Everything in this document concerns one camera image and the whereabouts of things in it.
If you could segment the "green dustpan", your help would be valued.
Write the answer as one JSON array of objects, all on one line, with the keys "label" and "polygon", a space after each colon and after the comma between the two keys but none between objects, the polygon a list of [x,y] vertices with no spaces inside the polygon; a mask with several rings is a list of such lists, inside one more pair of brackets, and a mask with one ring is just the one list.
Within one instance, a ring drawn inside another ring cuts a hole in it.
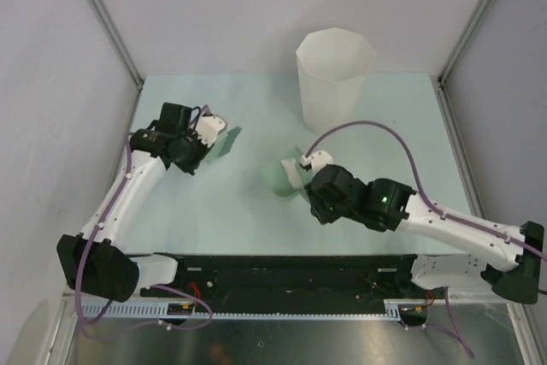
[{"label": "green dustpan", "polygon": [[294,190],[291,188],[289,181],[287,180],[285,170],[281,165],[281,161],[286,158],[294,157],[297,160],[303,155],[303,152],[297,146],[294,146],[289,152],[285,153],[280,159],[274,160],[259,169],[259,176],[262,183],[268,187],[268,189],[277,197],[282,200],[292,200],[293,198],[300,197],[306,203],[309,203],[309,197],[305,192],[304,186],[308,184],[313,177],[313,174],[306,172],[298,165],[298,172],[303,182],[303,186]]}]

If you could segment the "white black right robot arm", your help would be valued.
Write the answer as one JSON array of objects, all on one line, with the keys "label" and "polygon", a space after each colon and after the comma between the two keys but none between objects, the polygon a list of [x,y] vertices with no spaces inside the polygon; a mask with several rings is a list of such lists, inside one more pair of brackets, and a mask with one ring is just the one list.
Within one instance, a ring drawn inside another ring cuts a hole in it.
[{"label": "white black right robot arm", "polygon": [[380,178],[364,183],[345,168],[328,164],[305,186],[310,213],[322,225],[345,218],[377,232],[408,232],[462,250],[455,256],[415,258],[396,273],[403,297],[423,289],[479,286],[514,303],[535,304],[544,227],[533,221],[505,225],[427,204],[411,186]]}]

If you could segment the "white paper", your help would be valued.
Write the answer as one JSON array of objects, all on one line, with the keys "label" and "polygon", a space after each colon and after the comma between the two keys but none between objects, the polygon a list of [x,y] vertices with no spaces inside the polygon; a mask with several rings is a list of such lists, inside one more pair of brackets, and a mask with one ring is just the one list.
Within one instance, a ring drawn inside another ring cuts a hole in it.
[{"label": "white paper", "polygon": [[298,172],[297,160],[294,157],[286,158],[281,161],[281,165],[285,170],[291,188],[294,190],[300,189],[303,186],[303,182]]}]

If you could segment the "green hand brush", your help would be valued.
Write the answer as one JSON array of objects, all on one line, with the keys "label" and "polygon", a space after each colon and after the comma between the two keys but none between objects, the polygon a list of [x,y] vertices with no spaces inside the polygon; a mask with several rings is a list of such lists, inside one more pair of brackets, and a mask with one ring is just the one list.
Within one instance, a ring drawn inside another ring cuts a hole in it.
[{"label": "green hand brush", "polygon": [[205,156],[205,161],[207,163],[212,163],[221,157],[226,156],[231,151],[241,131],[241,127],[234,127],[223,132],[216,140],[211,151]]}]

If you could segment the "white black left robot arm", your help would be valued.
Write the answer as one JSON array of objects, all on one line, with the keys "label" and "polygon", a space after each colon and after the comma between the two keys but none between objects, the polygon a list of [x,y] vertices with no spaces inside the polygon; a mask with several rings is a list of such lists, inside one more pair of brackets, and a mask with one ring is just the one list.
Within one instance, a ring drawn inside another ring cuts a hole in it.
[{"label": "white black left robot arm", "polygon": [[194,174],[226,130],[226,122],[209,109],[164,103],[158,119],[131,132],[126,164],[101,205],[76,235],[65,234],[56,251],[68,286],[123,303],[134,292],[159,285],[177,297],[187,290],[188,274],[175,258],[151,252],[130,257],[125,240],[159,179],[175,166]]}]

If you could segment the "white plastic waste bin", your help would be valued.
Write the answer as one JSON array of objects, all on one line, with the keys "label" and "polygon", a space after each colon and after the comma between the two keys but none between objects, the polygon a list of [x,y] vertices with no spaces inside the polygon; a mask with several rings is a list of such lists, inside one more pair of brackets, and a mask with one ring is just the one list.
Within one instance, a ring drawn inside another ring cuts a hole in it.
[{"label": "white plastic waste bin", "polygon": [[376,54],[366,38],[342,28],[309,33],[296,51],[304,124],[323,133],[354,112]]}]

